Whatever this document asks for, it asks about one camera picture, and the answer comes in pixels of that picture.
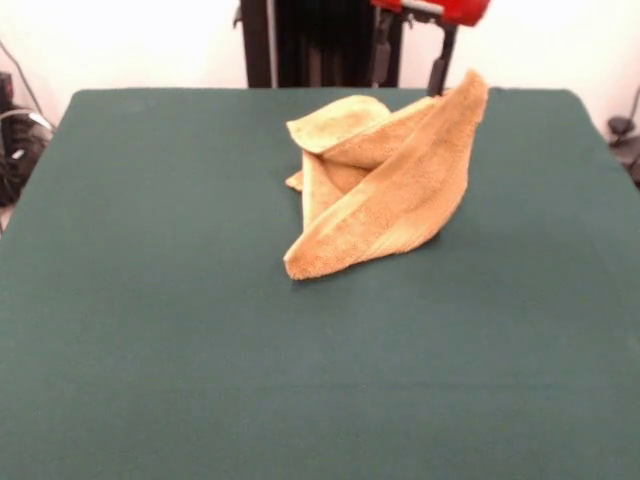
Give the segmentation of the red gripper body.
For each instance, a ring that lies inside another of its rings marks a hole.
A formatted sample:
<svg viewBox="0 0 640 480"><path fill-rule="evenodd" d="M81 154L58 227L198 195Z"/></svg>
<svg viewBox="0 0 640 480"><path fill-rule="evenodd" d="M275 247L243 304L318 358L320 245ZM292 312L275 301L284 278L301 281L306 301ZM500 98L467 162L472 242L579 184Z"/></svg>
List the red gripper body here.
<svg viewBox="0 0 640 480"><path fill-rule="evenodd" d="M450 24L475 26L490 0L372 0L371 4L394 13L427 14Z"/></svg>

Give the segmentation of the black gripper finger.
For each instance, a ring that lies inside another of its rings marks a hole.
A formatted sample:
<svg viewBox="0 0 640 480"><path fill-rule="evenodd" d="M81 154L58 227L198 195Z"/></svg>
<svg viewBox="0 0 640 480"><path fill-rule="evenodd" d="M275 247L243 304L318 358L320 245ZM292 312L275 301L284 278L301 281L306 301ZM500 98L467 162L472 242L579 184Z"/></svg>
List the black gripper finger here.
<svg viewBox="0 0 640 480"><path fill-rule="evenodd" d="M376 26L372 53L372 85L380 86L385 80L391 58L389 32L393 23L393 15L386 10L376 11Z"/></svg>
<svg viewBox="0 0 640 480"><path fill-rule="evenodd" d="M458 26L453 24L441 24L440 28L444 33L444 37L441 53L432 65L428 82L429 96L441 96L444 92L458 32Z"/></svg>

